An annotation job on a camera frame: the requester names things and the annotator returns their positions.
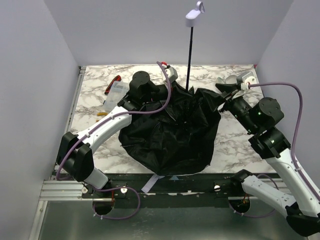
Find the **lavender folding umbrella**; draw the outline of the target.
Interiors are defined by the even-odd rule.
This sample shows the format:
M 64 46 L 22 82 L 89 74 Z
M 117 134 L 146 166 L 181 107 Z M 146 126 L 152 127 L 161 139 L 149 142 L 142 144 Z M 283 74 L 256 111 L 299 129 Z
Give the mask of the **lavender folding umbrella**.
M 155 100 L 158 88 L 140 82 L 147 76 L 136 72 L 129 84 L 125 100 L 132 102 L 134 110 L 155 111 L 167 100 Z M 148 193 L 161 178 L 196 174 L 211 163 L 220 102 L 220 95 L 212 90 L 182 87 L 175 81 L 164 110 L 132 117 L 131 124 L 120 131 L 119 141 L 134 160 L 153 172 L 142 192 Z

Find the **beige umbrella case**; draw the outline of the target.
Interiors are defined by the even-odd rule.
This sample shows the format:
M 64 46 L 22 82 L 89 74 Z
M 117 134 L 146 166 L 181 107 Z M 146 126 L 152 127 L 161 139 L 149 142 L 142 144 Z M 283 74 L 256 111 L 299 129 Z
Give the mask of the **beige umbrella case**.
M 217 78 L 218 84 L 227 84 L 227 85 L 233 85 L 237 83 L 237 76 L 236 75 L 230 75 L 227 78 L 222 79 L 221 77 Z

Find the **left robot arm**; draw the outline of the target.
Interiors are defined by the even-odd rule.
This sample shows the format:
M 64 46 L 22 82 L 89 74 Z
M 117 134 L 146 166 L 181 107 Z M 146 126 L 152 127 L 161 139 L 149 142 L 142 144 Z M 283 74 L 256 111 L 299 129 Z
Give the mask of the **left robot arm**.
M 61 178 L 60 176 L 61 170 L 66 169 L 66 162 L 68 160 L 68 157 L 71 155 L 72 151 L 75 150 L 76 147 L 85 139 L 90 140 L 89 144 L 91 146 L 91 150 L 94 151 L 116 132 L 127 127 L 132 121 L 132 115 L 156 114 L 166 108 L 171 97 L 170 78 L 177 77 L 177 75 L 175 75 L 171 70 L 168 69 L 163 70 L 162 73 L 166 79 L 166 89 L 168 90 L 168 97 L 165 104 L 161 108 L 154 111 L 127 111 L 123 107 L 115 107 L 113 109 L 113 112 L 111 112 L 107 117 L 103 118 L 97 124 L 93 125 L 93 128 L 91 130 L 85 130 L 84 133 L 81 134 L 82 137 L 80 139 L 77 139 L 77 141 L 71 145 L 71 148 L 67 151 L 67 153 L 63 155 L 63 159 L 59 164 L 59 168 L 56 172 L 56 179 L 58 181 L 65 180 L 65 178 Z

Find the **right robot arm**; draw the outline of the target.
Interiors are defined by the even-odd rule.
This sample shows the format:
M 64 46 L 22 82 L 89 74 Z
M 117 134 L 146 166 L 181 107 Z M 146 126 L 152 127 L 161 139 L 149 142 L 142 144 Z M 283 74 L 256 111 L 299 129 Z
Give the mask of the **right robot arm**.
M 247 170 L 241 170 L 231 178 L 236 187 L 273 207 L 297 234 L 309 237 L 319 233 L 320 190 L 297 160 L 295 143 L 290 143 L 276 128 L 284 118 L 277 100 L 264 97 L 251 107 L 236 94 L 255 87 L 254 84 L 217 83 L 215 86 L 224 99 L 221 110 L 229 111 L 252 136 L 249 139 L 251 147 L 276 171 L 290 194 L 264 183 Z

